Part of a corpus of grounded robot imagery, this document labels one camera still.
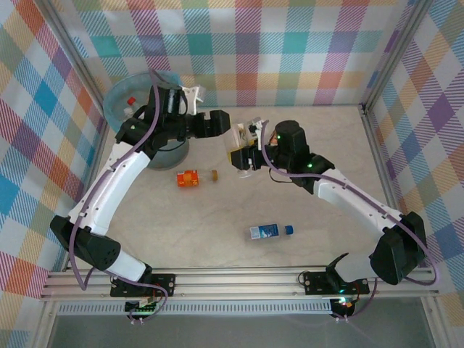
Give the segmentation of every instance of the purple cable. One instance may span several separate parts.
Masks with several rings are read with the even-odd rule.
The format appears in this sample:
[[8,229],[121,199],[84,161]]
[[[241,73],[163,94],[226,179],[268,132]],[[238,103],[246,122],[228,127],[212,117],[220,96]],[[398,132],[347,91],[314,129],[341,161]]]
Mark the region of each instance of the purple cable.
[[268,123],[269,123],[268,120],[262,123],[261,152],[262,152],[262,155],[264,157],[264,160],[265,160],[266,164],[268,165],[268,167],[270,169],[274,170],[276,173],[278,173],[278,174],[280,174],[282,176],[286,176],[287,178],[320,178],[320,179],[324,179],[324,180],[327,180],[327,181],[331,181],[332,183],[336,183],[336,184],[338,184],[340,186],[345,187],[347,190],[350,190],[353,194],[360,197],[364,202],[368,203],[371,207],[376,209],[381,214],[386,215],[387,218],[390,221],[392,221],[393,223],[398,225],[402,230],[404,230],[409,235],[409,237],[411,237],[418,244],[418,246],[423,250],[424,254],[429,258],[429,260],[431,262],[431,265],[432,265],[432,268],[434,269],[434,273],[435,273],[434,274],[435,277],[434,277],[434,279],[432,281],[417,281],[417,280],[411,279],[409,277],[405,277],[405,279],[407,279],[407,280],[409,280],[409,281],[411,281],[413,283],[416,283],[416,284],[419,284],[419,285],[424,285],[424,286],[434,285],[439,280],[439,271],[438,271],[438,268],[436,267],[435,259],[434,259],[433,255],[430,253],[430,251],[427,249],[427,246],[407,226],[405,226],[404,224],[399,222],[396,218],[391,216],[384,208],[380,207],[378,204],[373,202],[371,199],[369,199],[369,197],[364,195],[362,192],[359,192],[354,187],[352,187],[350,185],[347,185],[343,181],[340,181],[339,179],[332,178],[331,176],[328,176],[328,175],[314,174],[314,173],[305,173],[305,174],[286,173],[286,172],[283,172],[282,170],[279,170],[276,166],[274,166],[272,164],[272,162],[270,161],[270,159],[268,157],[268,154],[266,153],[266,150],[265,150],[265,129],[266,129],[266,125]]
[[[80,276],[78,266],[76,265],[75,253],[74,253],[75,237],[76,237],[76,234],[77,234],[77,231],[78,231],[78,227],[80,226],[80,223],[82,222],[82,216],[81,215],[85,214],[86,210],[88,209],[88,207],[90,205],[91,200],[95,196],[95,193],[98,191],[100,186],[103,184],[103,182],[105,181],[107,176],[111,172],[114,172],[122,162],[127,160],[127,158],[129,158],[129,156],[131,156],[148,139],[148,137],[150,137],[150,135],[154,131],[154,128],[157,125],[158,118],[160,117],[160,93],[158,91],[158,88],[156,88],[156,77],[154,76],[152,71],[150,71],[150,76],[152,78],[152,82],[153,82],[153,86],[154,86],[153,90],[154,90],[154,108],[155,108],[154,109],[154,118],[153,118],[152,124],[150,125],[150,128],[145,133],[145,135],[142,137],[142,139],[140,139],[137,142],[137,144],[135,144],[120,159],[118,159],[113,165],[111,165],[111,167],[110,167],[111,169],[108,169],[105,172],[103,172],[103,174],[101,174],[100,178],[98,179],[98,181],[95,183],[94,187],[89,192],[89,194],[87,196],[87,199],[84,201],[82,209],[80,210],[79,216],[76,219],[76,221],[74,223],[74,226],[72,227],[71,236],[70,236],[70,245],[68,247],[68,250],[69,250],[69,253],[70,253],[71,268],[72,268],[72,271],[74,272],[74,276],[75,276],[76,280],[79,283],[80,288],[82,290],[84,290],[84,291],[87,289],[88,281],[89,281],[89,279],[91,277],[91,274],[93,273],[95,268],[91,268],[89,270],[89,272],[87,273],[86,279],[83,281],[82,277]],[[126,283],[130,283],[132,285],[135,285],[135,286],[145,286],[145,287],[148,287],[148,288],[153,288],[153,289],[158,289],[158,290],[163,291],[163,293],[165,294],[165,300],[162,303],[162,305],[159,307],[159,309],[155,313],[150,315],[150,317],[153,316],[154,314],[158,313],[165,306],[166,301],[167,301],[167,292],[166,292],[166,290],[164,288],[162,288],[160,286],[151,285],[151,284],[144,284],[144,283],[138,283],[136,281],[130,281],[128,279],[121,278],[121,277],[119,277],[119,279],[121,279],[122,281],[124,281]]]

